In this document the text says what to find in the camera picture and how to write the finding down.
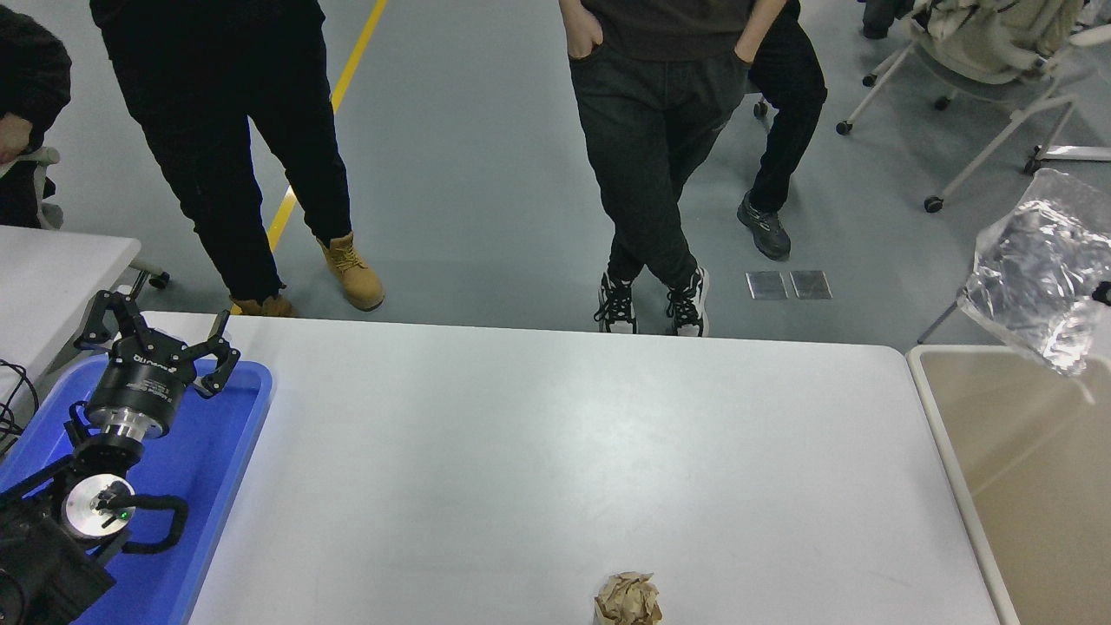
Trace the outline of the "person's left hand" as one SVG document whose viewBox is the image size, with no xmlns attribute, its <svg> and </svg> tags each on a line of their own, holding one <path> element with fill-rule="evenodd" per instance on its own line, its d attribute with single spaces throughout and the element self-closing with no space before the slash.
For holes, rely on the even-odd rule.
<svg viewBox="0 0 1111 625">
<path fill-rule="evenodd" d="M 733 54 L 745 65 L 753 65 L 755 56 L 765 39 L 767 26 L 749 23 L 733 47 Z"/>
</svg>

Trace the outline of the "person's right hand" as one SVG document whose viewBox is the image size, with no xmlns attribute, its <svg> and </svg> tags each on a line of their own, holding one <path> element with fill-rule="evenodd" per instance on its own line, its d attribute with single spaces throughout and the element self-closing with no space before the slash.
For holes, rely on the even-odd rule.
<svg viewBox="0 0 1111 625">
<path fill-rule="evenodd" d="M 584 8 L 564 17 L 568 56 L 572 60 L 585 60 L 603 43 L 602 28 L 590 11 Z"/>
</svg>

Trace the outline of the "person's hand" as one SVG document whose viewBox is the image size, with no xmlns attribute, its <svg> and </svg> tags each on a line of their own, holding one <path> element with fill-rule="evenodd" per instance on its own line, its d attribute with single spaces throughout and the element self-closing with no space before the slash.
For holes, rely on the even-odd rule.
<svg viewBox="0 0 1111 625">
<path fill-rule="evenodd" d="M 33 123 L 20 115 L 7 112 L 0 120 L 0 163 L 12 162 L 24 153 L 30 143 Z"/>
</svg>

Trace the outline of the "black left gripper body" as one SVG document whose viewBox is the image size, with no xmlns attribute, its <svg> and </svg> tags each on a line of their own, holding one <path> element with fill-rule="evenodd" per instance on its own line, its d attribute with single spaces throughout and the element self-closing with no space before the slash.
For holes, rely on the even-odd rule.
<svg viewBox="0 0 1111 625">
<path fill-rule="evenodd" d="M 143 355 L 131 344 L 108 352 L 108 363 L 87 403 L 87 420 L 106 424 L 122 409 L 138 412 L 159 424 L 172 424 L 186 387 L 196 380 L 194 364 L 172 360 L 169 352 Z"/>
</svg>

